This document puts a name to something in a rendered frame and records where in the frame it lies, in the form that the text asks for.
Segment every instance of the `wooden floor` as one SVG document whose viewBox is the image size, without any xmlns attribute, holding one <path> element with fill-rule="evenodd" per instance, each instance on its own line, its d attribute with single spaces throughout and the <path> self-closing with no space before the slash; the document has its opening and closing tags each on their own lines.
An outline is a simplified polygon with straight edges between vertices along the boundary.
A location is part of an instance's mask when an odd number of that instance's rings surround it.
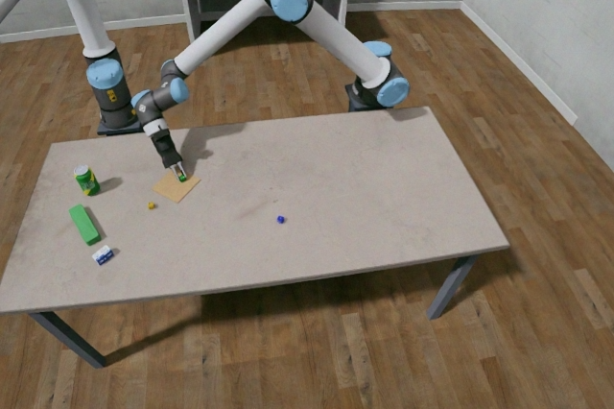
<svg viewBox="0 0 614 409">
<path fill-rule="evenodd" d="M 482 256 L 432 322 L 450 261 L 61 312 L 112 362 L 98 371 L 29 317 L 0 317 L 0 408 L 614 407 L 614 174 L 462 12 L 351 13 L 347 27 L 392 45 L 412 84 L 401 107 L 431 107 L 511 249 Z M 188 44 L 184 25 L 110 37 L 132 93 L 157 87 Z M 82 48 L 0 45 L 0 272 L 49 145 L 96 136 Z M 258 19 L 167 119 L 344 112 L 353 78 L 300 31 Z"/>
</svg>

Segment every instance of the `green object in gripper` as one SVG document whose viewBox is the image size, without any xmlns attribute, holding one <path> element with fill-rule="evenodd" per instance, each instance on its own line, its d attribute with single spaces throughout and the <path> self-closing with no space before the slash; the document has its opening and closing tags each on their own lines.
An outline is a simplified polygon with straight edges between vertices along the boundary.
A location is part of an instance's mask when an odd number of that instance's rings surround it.
<svg viewBox="0 0 614 409">
<path fill-rule="evenodd" d="M 85 207 L 83 207 L 81 204 L 77 204 L 68 209 L 68 212 L 70 212 L 70 217 L 73 219 L 73 222 L 75 222 L 75 225 L 77 226 L 77 229 L 79 230 L 79 233 L 87 246 L 91 246 L 92 244 L 101 240 L 100 233 L 96 230 L 96 227 L 94 227 L 92 219 L 90 219 L 89 215 L 87 215 Z"/>
</svg>

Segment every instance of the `blue joint cap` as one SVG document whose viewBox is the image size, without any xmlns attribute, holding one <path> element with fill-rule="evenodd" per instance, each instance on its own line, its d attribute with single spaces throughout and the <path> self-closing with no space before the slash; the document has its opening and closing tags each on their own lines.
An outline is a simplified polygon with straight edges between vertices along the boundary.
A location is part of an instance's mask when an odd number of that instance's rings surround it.
<svg viewBox="0 0 614 409">
<path fill-rule="evenodd" d="M 394 107 L 410 93 L 410 83 L 405 78 L 394 78 L 385 83 L 377 93 L 377 102 L 383 107 Z"/>
<path fill-rule="evenodd" d="M 182 78 L 175 78 L 171 81 L 171 97 L 180 104 L 185 102 L 190 96 L 190 90 Z"/>
<path fill-rule="evenodd" d="M 377 57 L 390 57 L 392 54 L 392 47 L 384 41 L 367 41 L 365 46 Z"/>
<path fill-rule="evenodd" d="M 87 67 L 85 72 L 89 85 L 96 89 L 112 89 L 124 78 L 124 70 L 119 61 L 114 59 L 100 59 Z"/>
<path fill-rule="evenodd" d="M 133 108 L 136 107 L 136 104 L 138 104 L 138 101 L 141 100 L 143 96 L 149 92 L 151 92 L 149 89 L 141 90 L 138 94 L 132 97 L 132 100 L 130 100 L 132 107 Z"/>
<path fill-rule="evenodd" d="M 309 3 L 307 0 L 271 0 L 271 7 L 282 20 L 297 22 L 307 13 Z"/>
<path fill-rule="evenodd" d="M 173 61 L 173 59 L 165 60 L 164 63 L 162 63 L 162 66 L 160 66 L 160 71 L 162 71 L 162 68 L 164 68 L 164 65 L 166 65 L 169 61 Z"/>
</svg>

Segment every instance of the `tabletop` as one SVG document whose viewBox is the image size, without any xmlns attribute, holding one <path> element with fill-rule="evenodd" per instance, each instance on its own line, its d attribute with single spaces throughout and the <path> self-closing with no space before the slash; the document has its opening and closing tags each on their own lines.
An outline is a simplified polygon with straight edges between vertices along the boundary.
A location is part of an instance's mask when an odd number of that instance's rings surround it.
<svg viewBox="0 0 614 409">
<path fill-rule="evenodd" d="M 0 313 L 247 289 L 508 247 L 429 108 L 172 135 L 201 179 L 179 204 L 152 191 L 167 171 L 145 134 L 51 146 L 0 281 Z M 100 194 L 81 192 L 78 164 L 97 175 Z M 81 239 L 68 213 L 77 204 L 102 230 L 100 243 Z M 103 245 L 116 254 L 98 266 L 91 255 Z"/>
</svg>

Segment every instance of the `green can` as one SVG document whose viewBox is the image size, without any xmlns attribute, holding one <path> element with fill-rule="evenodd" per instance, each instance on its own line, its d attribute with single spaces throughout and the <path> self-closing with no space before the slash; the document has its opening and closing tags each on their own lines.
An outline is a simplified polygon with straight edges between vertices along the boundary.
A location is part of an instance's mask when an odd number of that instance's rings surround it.
<svg viewBox="0 0 614 409">
<path fill-rule="evenodd" d="M 81 186 L 84 195 L 93 196 L 100 191 L 100 184 L 89 166 L 77 166 L 75 168 L 75 179 Z"/>
</svg>

